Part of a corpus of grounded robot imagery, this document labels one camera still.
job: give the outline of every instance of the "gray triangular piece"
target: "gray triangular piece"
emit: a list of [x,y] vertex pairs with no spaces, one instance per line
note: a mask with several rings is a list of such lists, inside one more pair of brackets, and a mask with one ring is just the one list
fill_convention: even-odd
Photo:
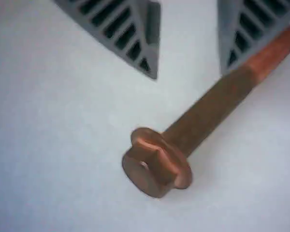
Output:
[[222,74],[238,68],[290,23],[290,0],[218,0]]
[[160,4],[149,0],[54,0],[101,44],[157,78]]

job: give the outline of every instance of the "white surface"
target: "white surface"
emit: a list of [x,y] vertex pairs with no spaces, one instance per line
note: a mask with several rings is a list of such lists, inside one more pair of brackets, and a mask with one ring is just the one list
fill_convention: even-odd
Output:
[[162,3],[156,83],[48,0],[0,11],[0,232],[290,232],[290,56],[189,158],[189,189],[154,200],[123,173],[134,128],[219,78],[216,1]]

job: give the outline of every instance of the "hex bolt head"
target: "hex bolt head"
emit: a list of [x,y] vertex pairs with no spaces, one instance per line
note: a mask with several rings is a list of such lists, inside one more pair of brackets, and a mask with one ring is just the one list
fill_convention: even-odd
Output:
[[192,181],[186,156],[163,136],[148,128],[131,135],[132,147],[122,166],[129,179],[147,195],[161,198],[173,188],[185,189]]

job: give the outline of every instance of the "bolt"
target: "bolt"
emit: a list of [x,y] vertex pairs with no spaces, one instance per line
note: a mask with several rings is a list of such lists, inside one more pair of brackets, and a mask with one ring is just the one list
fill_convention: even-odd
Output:
[[128,178],[144,193],[161,198],[192,182],[187,157],[290,53],[290,26],[243,66],[222,77],[162,134],[138,128],[122,159]]

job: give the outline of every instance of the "gray plastic part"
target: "gray plastic part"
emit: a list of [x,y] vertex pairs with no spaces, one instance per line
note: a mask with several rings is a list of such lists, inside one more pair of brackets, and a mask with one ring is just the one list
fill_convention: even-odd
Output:
[[148,77],[158,75],[160,4],[149,0],[54,0],[109,50]]
[[290,24],[290,0],[218,0],[220,71],[228,74]]

